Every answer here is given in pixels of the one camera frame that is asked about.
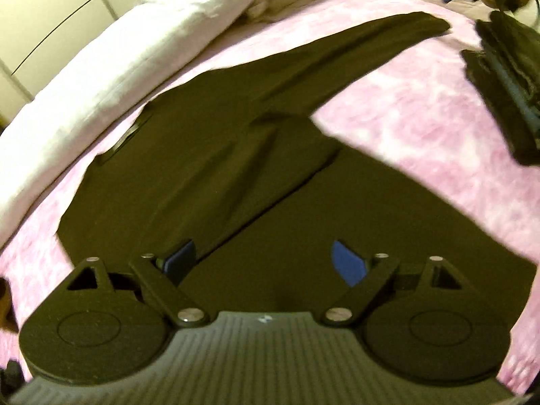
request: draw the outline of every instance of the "metal bolt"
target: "metal bolt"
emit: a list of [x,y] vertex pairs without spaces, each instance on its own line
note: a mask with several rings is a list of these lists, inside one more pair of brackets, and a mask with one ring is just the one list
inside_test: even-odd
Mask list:
[[334,323],[342,323],[343,321],[350,320],[352,317],[353,313],[347,308],[331,308],[326,311],[326,319]]
[[203,311],[198,308],[187,308],[182,309],[178,313],[178,318],[184,321],[185,323],[196,323],[201,321],[205,317]]

